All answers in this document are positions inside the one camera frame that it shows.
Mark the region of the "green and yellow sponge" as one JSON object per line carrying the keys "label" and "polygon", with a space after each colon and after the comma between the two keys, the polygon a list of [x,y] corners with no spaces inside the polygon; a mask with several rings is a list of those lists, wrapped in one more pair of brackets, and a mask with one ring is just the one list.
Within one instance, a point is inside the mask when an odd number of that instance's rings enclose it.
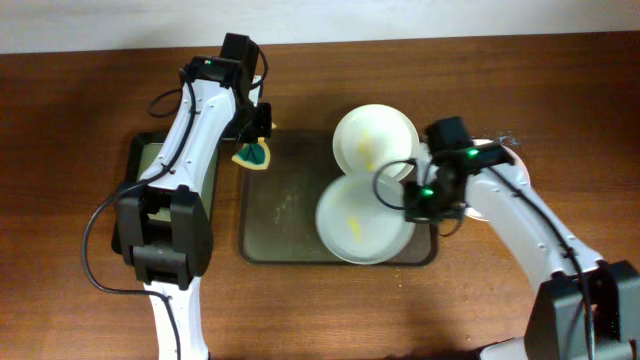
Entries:
{"label": "green and yellow sponge", "polygon": [[232,157],[232,161],[249,170],[261,171],[269,167],[271,152],[264,138],[256,143],[247,143]]}

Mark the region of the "white plate yellow stain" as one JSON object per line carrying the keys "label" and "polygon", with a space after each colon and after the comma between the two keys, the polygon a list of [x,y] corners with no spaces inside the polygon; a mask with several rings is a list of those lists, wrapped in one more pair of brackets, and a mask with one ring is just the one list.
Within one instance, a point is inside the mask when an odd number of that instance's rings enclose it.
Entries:
{"label": "white plate yellow stain", "polygon": [[413,157],[418,148],[418,133],[410,119],[382,104],[348,112],[332,138],[333,155],[344,174],[373,173],[387,163]]}
{"label": "white plate yellow stain", "polygon": [[383,263],[409,243],[415,225],[393,207],[402,185],[385,174],[344,175],[322,193],[315,213],[318,235],[336,257],[353,264]]}

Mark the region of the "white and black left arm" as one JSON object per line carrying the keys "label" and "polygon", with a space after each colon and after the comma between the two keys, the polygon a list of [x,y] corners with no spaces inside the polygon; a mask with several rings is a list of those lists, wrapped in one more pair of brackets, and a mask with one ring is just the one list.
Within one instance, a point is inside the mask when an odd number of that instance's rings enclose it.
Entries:
{"label": "white and black left arm", "polygon": [[213,252],[213,171],[222,141],[244,167],[265,169],[270,106],[256,63],[196,56],[180,71],[181,102],[162,147],[115,203],[117,240],[152,303],[159,356],[207,359],[200,285]]}

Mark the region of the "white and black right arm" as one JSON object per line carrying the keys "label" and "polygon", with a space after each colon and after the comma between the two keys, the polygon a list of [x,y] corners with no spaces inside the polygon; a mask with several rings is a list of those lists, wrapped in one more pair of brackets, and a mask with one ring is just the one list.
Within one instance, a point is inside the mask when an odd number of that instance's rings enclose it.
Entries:
{"label": "white and black right arm", "polygon": [[404,190],[405,217],[438,223],[480,212],[535,290],[524,336],[482,348],[480,359],[636,359],[639,273],[610,263],[569,230],[495,142],[423,151]]}

